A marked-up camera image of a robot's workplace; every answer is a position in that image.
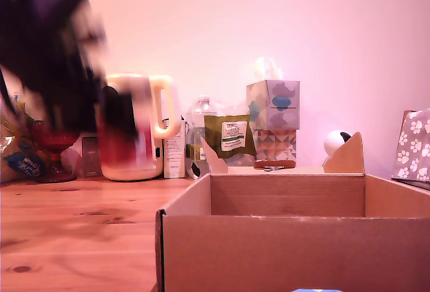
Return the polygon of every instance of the white wall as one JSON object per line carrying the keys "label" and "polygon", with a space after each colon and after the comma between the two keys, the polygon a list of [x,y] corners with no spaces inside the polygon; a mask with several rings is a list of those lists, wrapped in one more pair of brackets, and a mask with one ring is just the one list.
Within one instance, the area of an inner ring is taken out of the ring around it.
{"label": "white wall", "polygon": [[298,164],[321,165],[331,130],[360,131],[365,167],[389,177],[402,113],[430,107],[430,0],[91,0],[107,73],[169,74],[185,111],[200,93],[245,100],[249,65],[301,81]]}

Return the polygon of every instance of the geometric pattern tissue box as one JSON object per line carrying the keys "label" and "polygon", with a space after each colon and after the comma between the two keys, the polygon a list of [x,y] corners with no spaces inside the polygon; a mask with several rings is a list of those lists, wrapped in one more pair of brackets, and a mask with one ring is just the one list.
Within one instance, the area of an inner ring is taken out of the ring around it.
{"label": "geometric pattern tissue box", "polygon": [[406,114],[392,178],[428,188],[430,181],[430,109]]}
{"label": "geometric pattern tissue box", "polygon": [[296,130],[255,130],[253,136],[257,149],[257,160],[296,162]]}

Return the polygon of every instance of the tissue box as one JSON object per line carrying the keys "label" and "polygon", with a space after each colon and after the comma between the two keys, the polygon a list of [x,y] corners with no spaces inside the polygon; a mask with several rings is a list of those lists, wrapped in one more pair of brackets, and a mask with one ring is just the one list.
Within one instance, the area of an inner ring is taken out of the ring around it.
{"label": "tissue box", "polygon": [[253,131],[257,160],[296,161],[296,130]]}
{"label": "tissue box", "polygon": [[266,80],[247,86],[252,130],[300,129],[300,82]]}
{"label": "tissue box", "polygon": [[430,189],[430,109],[407,111],[398,139],[392,178]]}

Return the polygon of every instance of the small box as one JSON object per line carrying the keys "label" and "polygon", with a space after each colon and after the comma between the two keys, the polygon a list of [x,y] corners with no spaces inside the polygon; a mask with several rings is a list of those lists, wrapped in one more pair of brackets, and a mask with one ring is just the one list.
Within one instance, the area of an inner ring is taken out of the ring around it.
{"label": "small box", "polygon": [[257,160],[296,162],[296,130],[267,131],[254,130],[253,136],[257,149]]}
{"label": "small box", "polygon": [[430,109],[404,113],[392,178],[430,189]]}
{"label": "small box", "polygon": [[429,291],[430,192],[366,175],[359,134],[293,171],[206,175],[158,210],[158,291]]}
{"label": "small box", "polygon": [[252,130],[300,129],[300,82],[260,81],[247,86]]}

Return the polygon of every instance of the wood grain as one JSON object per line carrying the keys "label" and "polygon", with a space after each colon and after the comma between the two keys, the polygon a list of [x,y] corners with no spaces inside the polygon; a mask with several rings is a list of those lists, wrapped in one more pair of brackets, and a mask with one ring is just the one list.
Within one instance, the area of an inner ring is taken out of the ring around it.
{"label": "wood grain", "polygon": [[151,291],[155,212],[193,182],[1,188],[1,290]]}

